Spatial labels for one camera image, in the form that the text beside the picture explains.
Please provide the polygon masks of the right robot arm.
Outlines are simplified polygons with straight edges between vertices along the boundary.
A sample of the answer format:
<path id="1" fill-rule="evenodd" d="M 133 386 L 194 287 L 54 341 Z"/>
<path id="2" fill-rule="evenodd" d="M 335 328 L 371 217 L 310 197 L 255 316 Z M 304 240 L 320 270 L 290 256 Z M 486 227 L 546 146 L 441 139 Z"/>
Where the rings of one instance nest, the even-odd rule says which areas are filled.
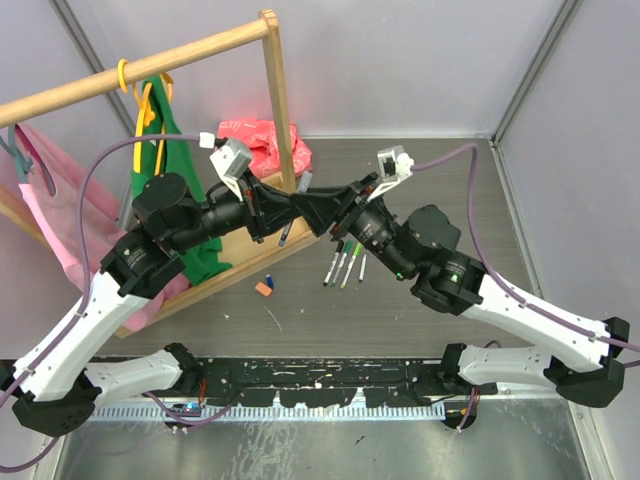
<path id="1" fill-rule="evenodd" d="M 548 387 L 579 405 L 604 408 L 622 391 L 618 361 L 628 322 L 590 320 L 541 301 L 507 282 L 487 263 L 457 249 L 460 230 L 435 205 L 398 223 L 375 195 L 375 175 L 342 188 L 295 193 L 290 202 L 316 235 L 352 235 L 411 294 L 443 314 L 482 321 L 528 342 L 525 348 L 446 347 L 438 370 L 444 390 L 496 383 Z"/>

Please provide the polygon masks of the white pen black tip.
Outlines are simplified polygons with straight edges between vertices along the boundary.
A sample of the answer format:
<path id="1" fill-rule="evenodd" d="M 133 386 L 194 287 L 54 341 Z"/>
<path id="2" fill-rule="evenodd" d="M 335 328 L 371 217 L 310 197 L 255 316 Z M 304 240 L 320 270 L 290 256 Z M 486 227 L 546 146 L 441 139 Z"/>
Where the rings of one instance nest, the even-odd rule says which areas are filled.
<path id="1" fill-rule="evenodd" d="M 331 280 L 331 276 L 332 276 L 332 274 L 333 274 L 333 272 L 335 270 L 335 267 L 337 265 L 337 262 L 338 262 L 339 258 L 340 258 L 340 252 L 339 251 L 334 252 L 331 264 L 330 264 L 329 269 L 328 269 L 326 275 L 324 276 L 324 279 L 323 279 L 323 282 L 322 282 L 323 286 L 328 286 L 329 285 L 330 280 Z"/>

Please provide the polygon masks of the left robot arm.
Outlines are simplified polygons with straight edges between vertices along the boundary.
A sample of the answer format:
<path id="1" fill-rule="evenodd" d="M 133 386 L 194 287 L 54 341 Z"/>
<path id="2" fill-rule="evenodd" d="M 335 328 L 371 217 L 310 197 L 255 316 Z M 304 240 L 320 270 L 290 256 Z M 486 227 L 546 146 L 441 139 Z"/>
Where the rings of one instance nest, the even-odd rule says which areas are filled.
<path id="1" fill-rule="evenodd" d="M 104 369 L 88 364 L 125 320 L 184 270 L 180 255 L 187 248 L 242 228 L 260 242 L 301 216 L 300 198 L 250 174 L 207 201 L 195 200 L 176 173 L 149 180 L 133 201 L 138 225 L 107 253 L 79 302 L 28 354 L 2 363 L 3 396 L 15 399 L 18 423 L 58 438 L 106 403 L 160 390 L 194 393 L 201 365 L 179 343 Z"/>

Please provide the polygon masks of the short white pen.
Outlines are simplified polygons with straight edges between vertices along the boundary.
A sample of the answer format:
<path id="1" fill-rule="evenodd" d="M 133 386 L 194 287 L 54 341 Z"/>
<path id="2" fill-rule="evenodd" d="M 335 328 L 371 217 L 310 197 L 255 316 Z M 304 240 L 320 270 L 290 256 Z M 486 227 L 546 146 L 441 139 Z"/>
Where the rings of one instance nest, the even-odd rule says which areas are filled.
<path id="1" fill-rule="evenodd" d="M 366 263 L 367 263 L 367 255 L 363 254 L 360 262 L 359 273 L 358 273 L 358 282 L 363 283 L 366 272 Z"/>

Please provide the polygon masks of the white pen green tip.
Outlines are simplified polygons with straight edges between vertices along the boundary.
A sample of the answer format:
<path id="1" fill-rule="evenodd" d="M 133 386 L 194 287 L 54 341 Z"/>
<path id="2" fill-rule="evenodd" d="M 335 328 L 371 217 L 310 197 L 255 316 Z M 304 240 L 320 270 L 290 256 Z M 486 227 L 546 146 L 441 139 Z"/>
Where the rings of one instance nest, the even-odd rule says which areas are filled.
<path id="1" fill-rule="evenodd" d="M 347 265 L 347 269 L 345 271 L 345 274 L 343 276 L 342 282 L 340 284 L 340 288 L 341 289 L 344 289 L 346 287 L 346 285 L 348 283 L 348 280 L 349 280 L 349 277 L 350 277 L 350 274 L 351 274 L 351 272 L 353 270 L 353 266 L 354 266 L 354 264 L 356 262 L 356 259 L 357 259 L 357 254 L 354 253 L 351 256 L 350 260 L 349 260 L 349 263 Z"/>

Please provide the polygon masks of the blue pen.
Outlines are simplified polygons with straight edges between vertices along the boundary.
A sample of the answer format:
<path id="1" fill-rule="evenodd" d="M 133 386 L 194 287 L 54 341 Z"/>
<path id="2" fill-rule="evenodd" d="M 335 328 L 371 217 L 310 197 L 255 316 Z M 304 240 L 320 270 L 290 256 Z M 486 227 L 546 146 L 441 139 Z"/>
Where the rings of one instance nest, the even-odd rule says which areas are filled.
<path id="1" fill-rule="evenodd" d="M 283 228 L 283 230 L 282 230 L 282 232 L 281 232 L 281 235 L 280 235 L 280 239 L 279 239 L 279 241 L 278 241 L 278 246 L 279 246 L 279 247 L 284 247 L 284 246 L 285 246 L 286 241 L 287 241 L 287 239 L 288 239 L 288 236 L 289 236 L 289 234 L 290 234 L 290 231 L 291 231 L 291 229 L 292 229 L 292 226 L 293 226 L 293 222 L 292 222 L 292 221 L 290 221 L 290 222 L 288 222 L 288 223 L 287 223 L 287 225 Z"/>

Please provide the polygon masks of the long white green pen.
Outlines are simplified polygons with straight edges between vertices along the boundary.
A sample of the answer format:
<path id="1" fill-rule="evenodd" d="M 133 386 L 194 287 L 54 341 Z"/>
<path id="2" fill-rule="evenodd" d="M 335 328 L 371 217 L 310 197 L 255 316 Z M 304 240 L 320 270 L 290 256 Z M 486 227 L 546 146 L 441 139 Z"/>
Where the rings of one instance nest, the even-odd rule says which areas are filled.
<path id="1" fill-rule="evenodd" d="M 330 282 L 331 286 L 335 286 L 336 285 L 338 277 L 339 277 L 339 274 L 341 272 L 341 269 L 344 266 L 344 263 L 346 261 L 347 256 L 348 256 L 348 252 L 346 252 L 346 251 L 341 254 L 341 257 L 340 257 L 339 262 L 338 262 L 338 266 L 336 267 L 336 270 L 335 270 L 335 272 L 333 274 L 333 277 L 331 279 L 331 282 Z"/>

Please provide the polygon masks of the clear pen cap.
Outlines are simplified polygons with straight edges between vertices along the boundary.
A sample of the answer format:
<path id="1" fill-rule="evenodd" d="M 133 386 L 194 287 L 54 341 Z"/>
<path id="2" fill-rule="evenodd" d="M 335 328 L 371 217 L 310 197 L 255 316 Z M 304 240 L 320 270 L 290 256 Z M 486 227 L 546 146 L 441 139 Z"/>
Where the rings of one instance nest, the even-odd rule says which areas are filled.
<path id="1" fill-rule="evenodd" d="M 297 191 L 299 193 L 305 193 L 309 189 L 312 179 L 313 173 L 311 171 L 305 171 L 300 177 Z"/>

